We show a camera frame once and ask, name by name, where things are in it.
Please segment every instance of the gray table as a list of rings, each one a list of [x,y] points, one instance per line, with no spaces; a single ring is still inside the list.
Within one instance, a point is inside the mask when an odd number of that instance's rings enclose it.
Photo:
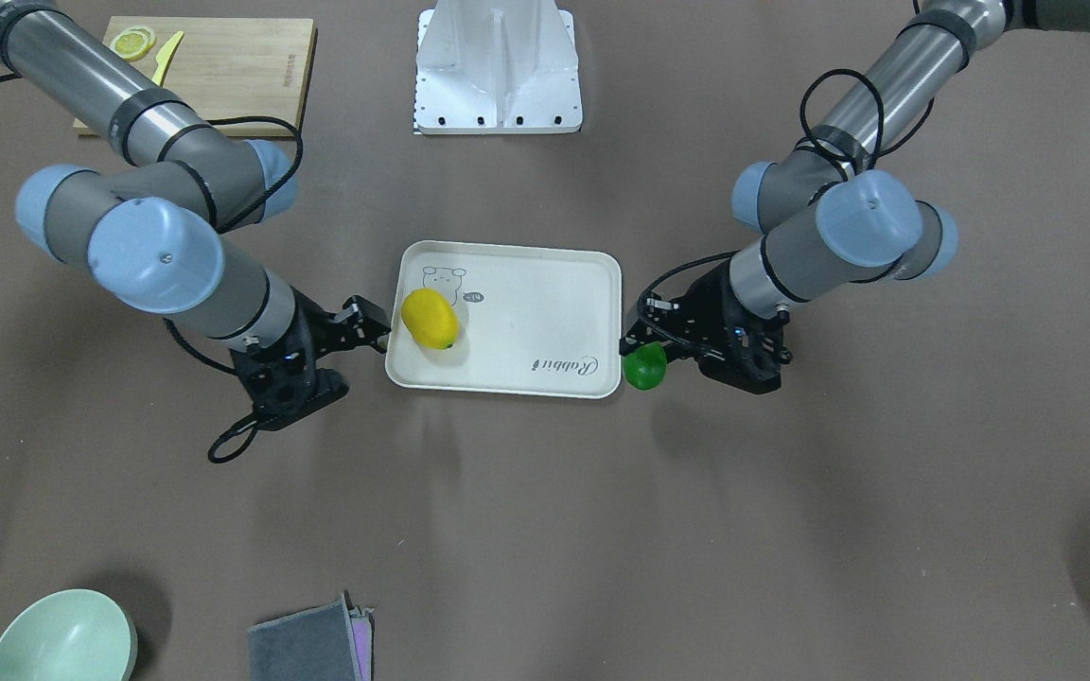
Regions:
[[[441,139],[410,134],[421,1],[63,4],[95,34],[317,19],[302,195],[234,238],[325,305],[390,305],[420,239],[606,251],[627,301],[748,245],[739,171],[911,11],[562,7],[583,131]],[[950,83],[884,168],[956,212],[960,255],[800,311],[773,396],[690,363],[600,402],[407,391],[359,352],[330,362],[344,402],[226,466],[204,449],[240,387],[14,227],[35,169],[122,168],[69,124],[0,86],[0,631],[99,587],[140,681],[245,678],[247,625],[348,587],[389,680],[1090,678],[1090,35],[1005,36]]]

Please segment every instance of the lime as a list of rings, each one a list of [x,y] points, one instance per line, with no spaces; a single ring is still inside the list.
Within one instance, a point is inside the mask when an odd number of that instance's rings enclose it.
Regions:
[[[649,343],[621,357],[625,380],[639,391],[649,391],[667,375],[667,352],[662,343]]]
[[[415,343],[432,350],[453,346],[462,327],[453,306],[437,290],[415,289],[402,301],[402,324],[411,329]]]
[[[150,51],[156,40],[150,26],[129,26],[117,34],[117,38],[111,39],[111,50],[120,56],[121,60],[136,61]]]

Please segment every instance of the robotic arm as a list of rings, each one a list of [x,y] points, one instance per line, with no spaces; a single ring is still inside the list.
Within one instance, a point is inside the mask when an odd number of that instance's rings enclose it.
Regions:
[[[627,379],[653,388],[667,362],[691,357],[708,378],[775,391],[792,360],[784,345],[791,309],[844,283],[911,281],[947,266],[956,220],[873,167],[974,52],[1016,27],[1090,32],[1090,0],[931,0],[869,73],[837,69],[814,82],[795,150],[752,165],[735,185],[731,210],[762,239],[675,268],[642,293],[620,343]],[[810,129],[806,101],[832,75],[860,83]],[[667,277],[714,259],[727,262],[683,296],[655,293]]]
[[[126,64],[49,0],[0,0],[0,63],[64,105],[134,169],[60,165],[19,192],[25,235],[126,305],[220,341],[252,413],[218,440],[278,430],[346,396],[325,354],[385,352],[388,315],[366,299],[327,313],[219,234],[291,206],[300,160],[231,141]]]

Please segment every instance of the mint green bowl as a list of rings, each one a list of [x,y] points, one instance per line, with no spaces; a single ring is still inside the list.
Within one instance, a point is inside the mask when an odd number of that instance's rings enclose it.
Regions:
[[[0,637],[0,681],[126,681],[134,662],[137,629],[100,592],[49,594]]]

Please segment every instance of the gray cloth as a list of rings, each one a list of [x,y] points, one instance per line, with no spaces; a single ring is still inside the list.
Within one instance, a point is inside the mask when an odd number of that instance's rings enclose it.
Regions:
[[[368,625],[368,613],[355,612]],[[346,599],[255,624],[251,681],[363,681],[351,624]]]

